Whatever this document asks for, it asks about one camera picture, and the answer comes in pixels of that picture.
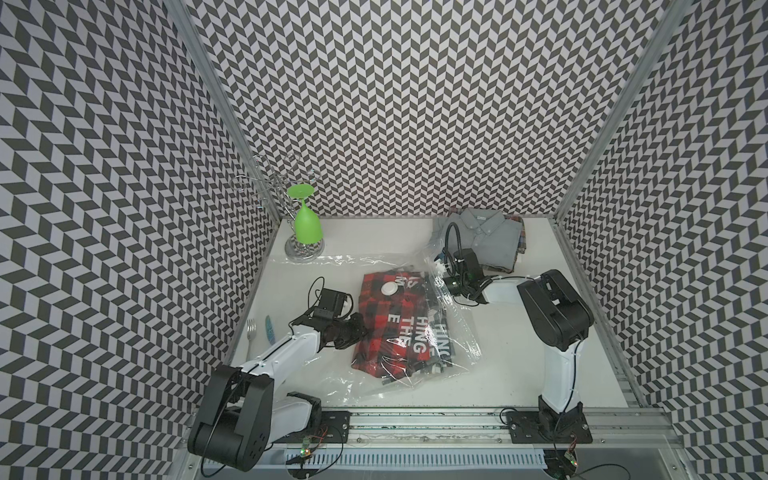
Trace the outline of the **dark grey garment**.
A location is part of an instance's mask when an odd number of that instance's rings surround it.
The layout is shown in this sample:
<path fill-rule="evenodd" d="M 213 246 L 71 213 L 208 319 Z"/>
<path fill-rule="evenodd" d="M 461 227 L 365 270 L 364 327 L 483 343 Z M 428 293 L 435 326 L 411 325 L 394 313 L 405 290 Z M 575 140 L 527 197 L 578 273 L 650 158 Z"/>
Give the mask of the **dark grey garment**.
<path fill-rule="evenodd" d="M 472 249 L 484 269 L 512 273 L 517 262 L 520 225 L 502 211 L 465 208 L 433 219 L 431 240 L 440 246 L 450 223 L 458 227 L 462 248 Z"/>

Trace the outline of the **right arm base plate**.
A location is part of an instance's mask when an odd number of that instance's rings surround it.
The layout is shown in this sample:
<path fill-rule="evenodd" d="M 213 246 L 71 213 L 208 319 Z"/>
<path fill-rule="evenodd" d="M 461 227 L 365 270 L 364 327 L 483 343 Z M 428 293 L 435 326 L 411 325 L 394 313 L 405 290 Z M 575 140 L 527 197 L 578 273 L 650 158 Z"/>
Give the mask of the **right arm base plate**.
<path fill-rule="evenodd" d="M 563 415 L 538 411 L 505 413 L 514 444 L 591 444 L 594 439 L 582 410 L 573 409 Z"/>

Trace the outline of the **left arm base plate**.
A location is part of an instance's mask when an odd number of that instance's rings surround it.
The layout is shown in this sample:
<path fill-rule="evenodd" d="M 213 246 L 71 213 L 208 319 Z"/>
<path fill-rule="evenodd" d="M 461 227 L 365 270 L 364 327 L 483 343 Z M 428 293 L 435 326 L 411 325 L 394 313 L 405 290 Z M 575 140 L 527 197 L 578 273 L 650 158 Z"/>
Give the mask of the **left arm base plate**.
<path fill-rule="evenodd" d="M 346 444 L 351 425 L 351 412 L 331 410 L 310 416 L 307 427 L 299 433 L 299 440 L 308 438 L 311 442 L 322 444 Z"/>

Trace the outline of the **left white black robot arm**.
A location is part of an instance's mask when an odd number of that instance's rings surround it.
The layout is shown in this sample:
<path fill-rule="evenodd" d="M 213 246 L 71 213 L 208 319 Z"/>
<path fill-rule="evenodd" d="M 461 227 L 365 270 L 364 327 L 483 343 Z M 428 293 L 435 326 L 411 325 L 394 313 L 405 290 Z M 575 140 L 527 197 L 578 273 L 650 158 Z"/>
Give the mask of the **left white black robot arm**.
<path fill-rule="evenodd" d="M 359 313 L 302 315 L 263 354 L 237 367 L 218 366 L 194 418 L 188 452 L 247 472 L 276 441 L 314 435 L 321 428 L 321 401 L 299 392 L 276 400 L 275 391 L 323 348 L 344 350 L 367 333 Z"/>

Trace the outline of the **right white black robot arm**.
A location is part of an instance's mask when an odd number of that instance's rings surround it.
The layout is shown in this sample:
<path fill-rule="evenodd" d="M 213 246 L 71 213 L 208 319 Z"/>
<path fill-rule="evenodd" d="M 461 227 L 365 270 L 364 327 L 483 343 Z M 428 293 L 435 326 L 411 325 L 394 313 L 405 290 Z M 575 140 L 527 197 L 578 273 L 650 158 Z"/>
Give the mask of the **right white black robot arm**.
<path fill-rule="evenodd" d="M 550 269 L 538 276 L 487 275 L 471 249 L 444 249 L 435 261 L 453 296 L 478 305 L 520 304 L 537 338 L 545 345 L 544 384 L 534 424 L 550 437 L 583 421 L 577 394 L 578 362 L 594 317 L 565 275 Z"/>

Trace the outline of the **clear plastic vacuum bag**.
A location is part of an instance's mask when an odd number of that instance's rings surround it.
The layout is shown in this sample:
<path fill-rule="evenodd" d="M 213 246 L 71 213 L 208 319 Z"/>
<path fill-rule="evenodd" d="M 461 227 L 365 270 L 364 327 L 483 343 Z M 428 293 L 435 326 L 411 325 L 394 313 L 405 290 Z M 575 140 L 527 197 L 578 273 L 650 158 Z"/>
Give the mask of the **clear plastic vacuum bag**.
<path fill-rule="evenodd" d="M 436 406 L 453 404 L 454 389 L 481 368 L 472 313 L 449 294 L 441 270 L 422 252 L 321 256 L 308 263 L 269 260 L 256 305 L 276 335 L 319 304 L 320 289 L 346 294 L 341 317 L 359 321 L 358 343 L 321 350 L 299 363 L 281 385 L 325 404 Z"/>

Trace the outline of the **plaid flannel shirt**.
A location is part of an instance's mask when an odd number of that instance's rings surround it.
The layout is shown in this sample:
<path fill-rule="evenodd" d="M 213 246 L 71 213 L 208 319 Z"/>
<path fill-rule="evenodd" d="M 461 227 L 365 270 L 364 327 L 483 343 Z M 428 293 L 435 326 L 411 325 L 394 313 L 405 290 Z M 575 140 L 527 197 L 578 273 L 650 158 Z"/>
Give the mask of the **plaid flannel shirt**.
<path fill-rule="evenodd" d="M 517 255 L 524 255 L 527 250 L 527 239 L 526 239 L 526 228 L 525 228 L 525 220 L 522 216 L 519 215 L 513 215 L 511 219 L 515 222 L 517 222 L 520 225 L 520 234 L 519 234 L 519 240 L 518 240 L 518 247 L 517 247 Z"/>

